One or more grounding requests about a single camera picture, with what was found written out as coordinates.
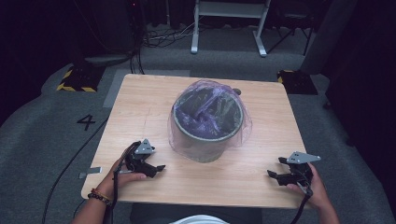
white object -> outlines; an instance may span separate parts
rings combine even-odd
[[[191,53],[195,54],[198,52],[199,16],[240,17],[260,19],[259,29],[257,31],[253,31],[253,36],[260,55],[265,57],[267,52],[265,51],[265,47],[262,44],[261,34],[270,3],[271,0],[266,0],[265,4],[200,2],[200,0],[196,0]]]
[[[198,215],[192,217],[185,217],[179,221],[172,222],[170,224],[228,224],[217,217]]]

wooden surface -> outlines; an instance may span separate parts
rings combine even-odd
[[[250,207],[298,207],[302,196],[280,187],[267,170],[288,174],[278,162],[293,151],[305,152],[303,140],[282,84],[212,79],[242,91],[253,128],[242,147],[227,148],[210,163],[177,154],[168,143],[167,121],[177,97],[195,77],[127,75],[111,111],[92,166],[81,191],[87,198],[111,165],[132,142],[147,138],[156,153],[147,163],[165,169],[154,178],[132,182],[119,191],[121,202],[207,204]]]

hand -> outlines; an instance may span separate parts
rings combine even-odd
[[[308,163],[308,165],[312,170],[312,174],[314,175],[312,177],[312,181],[311,181],[311,189],[314,192],[314,194],[309,199],[309,202],[311,202],[312,205],[314,205],[316,208],[321,208],[322,206],[331,204],[330,199],[327,195],[327,192],[323,185],[323,182],[320,179],[317,169],[311,163]],[[300,189],[300,187],[298,187],[297,185],[288,184],[287,188],[294,190],[298,193],[304,194],[303,191]]]
[[[113,166],[111,167],[110,171],[106,175],[106,177],[102,180],[102,182],[98,185],[96,188],[99,192],[105,194],[106,196],[112,198],[113,197],[113,192],[114,192],[114,170],[117,168],[117,166],[120,164],[120,159],[116,160],[114,162]],[[126,167],[125,165],[122,166],[121,170],[125,170]],[[136,181],[136,180],[141,180],[145,179],[146,175],[141,174],[141,173],[129,173],[129,174],[121,174],[118,175],[118,184],[119,188],[122,188],[125,186],[127,183]]]

chair leg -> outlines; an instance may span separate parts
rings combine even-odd
[[[313,30],[314,30],[314,28],[312,28],[312,27],[309,29],[308,39],[306,40],[305,49],[304,49],[304,53],[303,53],[304,56],[306,54],[306,51],[308,50],[309,40],[311,39]]]
[[[267,51],[267,53],[270,53],[274,48],[276,48],[276,46],[278,46],[284,39],[286,39],[286,37],[288,37],[289,35],[291,35],[292,32],[293,32],[293,30],[290,30],[286,35],[284,35],[279,41],[277,41],[276,44],[274,44],[274,45]]]

bracelet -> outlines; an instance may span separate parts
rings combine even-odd
[[[101,193],[101,192],[100,192],[99,190],[97,190],[97,189],[92,189],[92,190],[91,190],[91,193],[94,193],[94,194],[100,195],[100,196],[102,196],[102,197],[104,197],[104,198],[108,199],[109,201],[113,201],[113,199],[112,199],[112,198],[110,198],[110,197],[107,197],[105,194]]]
[[[88,198],[98,199],[98,200],[104,202],[109,207],[111,206],[111,204],[113,204],[113,202],[111,202],[109,199],[106,199],[102,195],[95,194],[95,193],[88,194]]]

